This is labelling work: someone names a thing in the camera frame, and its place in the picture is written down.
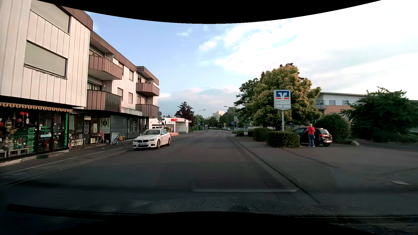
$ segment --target car wheel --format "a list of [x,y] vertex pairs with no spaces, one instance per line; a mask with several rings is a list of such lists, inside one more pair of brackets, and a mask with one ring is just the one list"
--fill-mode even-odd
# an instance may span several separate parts
[[158,140],[157,141],[157,146],[155,147],[155,149],[159,149],[160,148],[160,145],[161,145],[161,142],[160,142],[160,140]]

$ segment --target black car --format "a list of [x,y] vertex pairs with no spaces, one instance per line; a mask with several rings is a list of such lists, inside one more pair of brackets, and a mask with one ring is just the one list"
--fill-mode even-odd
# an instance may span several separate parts
[[[301,143],[309,143],[308,139],[308,128],[299,128],[294,130],[296,134],[301,137]],[[327,129],[315,128],[314,142],[315,146],[323,144],[325,147],[328,147],[332,143],[332,135]]]

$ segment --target brown balcony railing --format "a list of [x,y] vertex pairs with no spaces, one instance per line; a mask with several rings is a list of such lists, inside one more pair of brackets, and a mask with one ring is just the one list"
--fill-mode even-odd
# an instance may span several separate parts
[[122,97],[109,92],[87,90],[87,109],[120,112]]
[[158,112],[160,111],[158,106],[145,104],[135,105],[135,109],[141,111],[144,117],[150,118],[158,118]]
[[136,92],[145,96],[160,96],[160,89],[152,83],[137,82]]
[[102,81],[122,80],[122,68],[107,58],[89,55],[89,75]]

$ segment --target jeans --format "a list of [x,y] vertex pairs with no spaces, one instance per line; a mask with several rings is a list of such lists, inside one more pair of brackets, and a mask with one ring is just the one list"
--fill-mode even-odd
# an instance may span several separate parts
[[308,134],[308,139],[309,139],[309,146],[315,146],[314,135],[313,134]]

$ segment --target street lamp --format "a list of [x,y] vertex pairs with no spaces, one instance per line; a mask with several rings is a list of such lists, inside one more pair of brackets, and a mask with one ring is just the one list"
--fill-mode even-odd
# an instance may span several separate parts
[[235,107],[224,106],[227,108],[232,108],[232,116],[235,117]]
[[206,109],[202,109],[202,110],[199,110],[199,111],[197,111],[197,133],[199,133],[199,112],[200,111],[205,111]]

